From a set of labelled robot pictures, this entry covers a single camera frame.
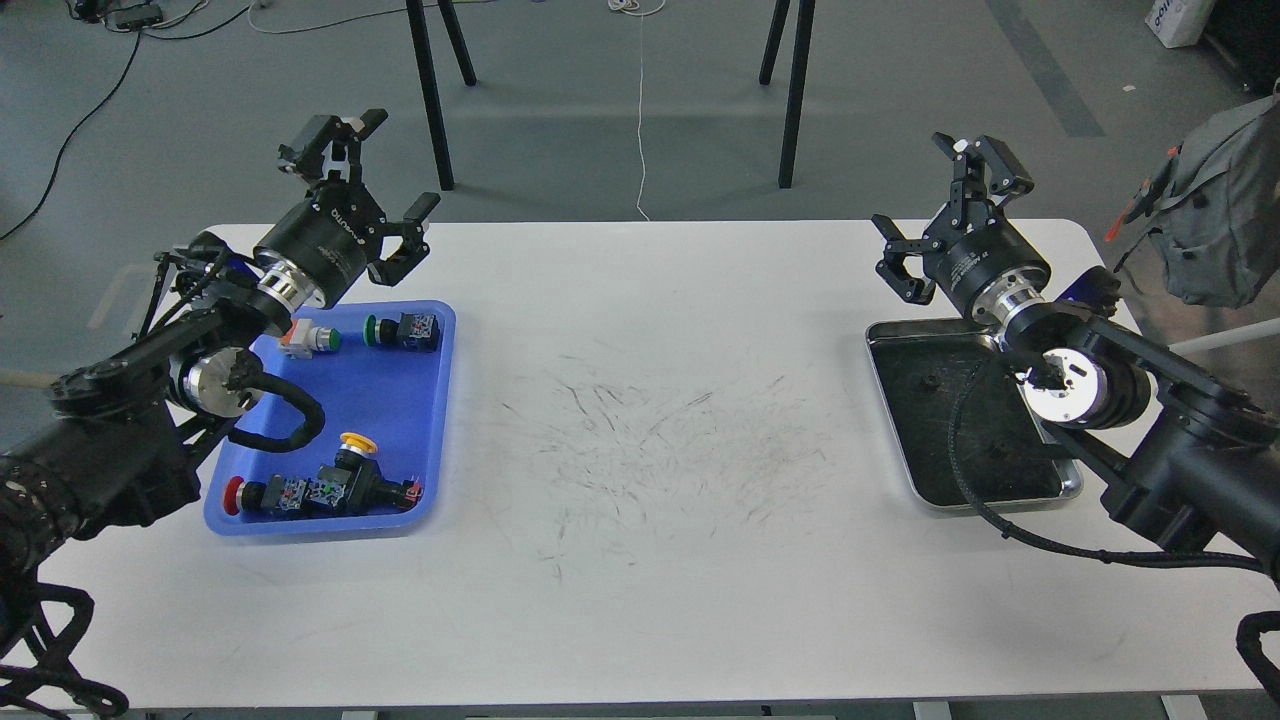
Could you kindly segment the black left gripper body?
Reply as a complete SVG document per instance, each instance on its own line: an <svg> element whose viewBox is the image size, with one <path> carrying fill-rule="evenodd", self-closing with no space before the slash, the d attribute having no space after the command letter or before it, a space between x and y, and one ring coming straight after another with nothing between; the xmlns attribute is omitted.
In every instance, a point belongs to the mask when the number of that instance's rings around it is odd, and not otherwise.
<svg viewBox="0 0 1280 720"><path fill-rule="evenodd" d="M287 261L316 287L319 304L337 305L369 263L381 256L397 227L364 184L328 181L314 186L255 246L259 266Z"/></svg>

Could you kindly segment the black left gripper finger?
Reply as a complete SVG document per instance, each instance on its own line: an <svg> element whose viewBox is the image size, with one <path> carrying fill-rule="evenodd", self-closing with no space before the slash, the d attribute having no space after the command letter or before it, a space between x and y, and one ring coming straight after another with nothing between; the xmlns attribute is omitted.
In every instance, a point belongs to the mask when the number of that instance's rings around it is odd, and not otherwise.
<svg viewBox="0 0 1280 720"><path fill-rule="evenodd" d="M278 147L276 168L308 187L339 181L361 186L361 146L388 117L384 108L355 118L315 115L292 143Z"/></svg>
<svg viewBox="0 0 1280 720"><path fill-rule="evenodd" d="M399 222L383 219L367 228L370 238L366 242L366 273L374 284L394 287L428 258L428 218L440 201L439 193L424 192ZM399 246L383 258L384 241L393 237L399 238Z"/></svg>

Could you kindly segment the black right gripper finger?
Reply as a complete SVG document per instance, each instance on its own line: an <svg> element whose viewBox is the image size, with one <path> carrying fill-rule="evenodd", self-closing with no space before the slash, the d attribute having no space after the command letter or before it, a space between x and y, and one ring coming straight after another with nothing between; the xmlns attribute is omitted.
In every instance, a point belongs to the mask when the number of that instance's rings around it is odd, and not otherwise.
<svg viewBox="0 0 1280 720"><path fill-rule="evenodd" d="M932 238L908 240L895 222L882 214L872 215L870 223L884 242L882 259L876 264L877 274L906 304L929 305L934 297L936 282L928 277L913 275L908 269L908 259L941 252L941 242Z"/></svg>
<svg viewBox="0 0 1280 720"><path fill-rule="evenodd" d="M970 141L934 132L932 141L952 168L941 213L1004 213L1006 204L1036 187L1030 172L998 138L983 135Z"/></svg>

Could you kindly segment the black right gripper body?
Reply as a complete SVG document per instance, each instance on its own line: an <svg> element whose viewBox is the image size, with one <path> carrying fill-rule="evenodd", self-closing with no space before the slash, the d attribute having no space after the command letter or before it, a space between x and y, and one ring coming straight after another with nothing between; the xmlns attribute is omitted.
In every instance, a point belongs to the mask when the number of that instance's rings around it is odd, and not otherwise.
<svg viewBox="0 0 1280 720"><path fill-rule="evenodd" d="M993 302L980 299L992 284L1002 290L1009 277L1027 282L1036 291L1048 284L1048 263L1002 217L952 224L951 213L941 208L925 234L927 304L942 293L961 316L992 322Z"/></svg>

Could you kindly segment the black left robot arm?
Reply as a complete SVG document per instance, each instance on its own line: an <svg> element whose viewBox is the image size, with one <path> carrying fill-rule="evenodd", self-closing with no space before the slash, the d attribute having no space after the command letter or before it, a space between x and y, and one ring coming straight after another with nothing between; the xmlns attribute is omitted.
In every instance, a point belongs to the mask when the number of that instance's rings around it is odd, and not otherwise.
<svg viewBox="0 0 1280 720"><path fill-rule="evenodd" d="M32 657L3 665L5 706L58 717L31 698L51 687L101 719L128 708L70 662L93 601L38 579L56 550L195 502L198 468L224 439L284 454L320 434L320 404L269 374L251 345L283 337L306 304L334 307L361 275L398 284L429 255L439 196L421 193L392 220L362 179L362 142L387 117L314 117L279 149L279 168L306 183L302 201L248 255L209 231L160 252L133 343L54 380L54 421L3 452L3 651L26 644Z"/></svg>

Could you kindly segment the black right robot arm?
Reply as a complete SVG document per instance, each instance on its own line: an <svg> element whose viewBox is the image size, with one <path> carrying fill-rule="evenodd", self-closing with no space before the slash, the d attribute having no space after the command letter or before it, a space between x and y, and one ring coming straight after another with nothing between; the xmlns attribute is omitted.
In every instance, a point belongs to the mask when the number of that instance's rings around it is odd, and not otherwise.
<svg viewBox="0 0 1280 720"><path fill-rule="evenodd" d="M922 236L888 217L877 275L906 304L937 293L956 316L902 322L908 345L972 338L966 366L920 372L938 411L916 407L895 428L940 434L943 474L966 509L1004 538L1107 565L1148 569L1230 568L1277 579L1277 418L1172 350L1117 324L1117 279L1092 266L1047 299L1047 260L1007 219L1010 201L1034 181L995 137L933 143L951 165L948 193ZM1050 539L1001 515L963 466L965 427L997 430L1015 413L974 404L984 378L1018 395L1018 415L1036 425L1034 455L1083 464L1103 482L1108 518L1153 544L1151 551L1088 550Z"/></svg>

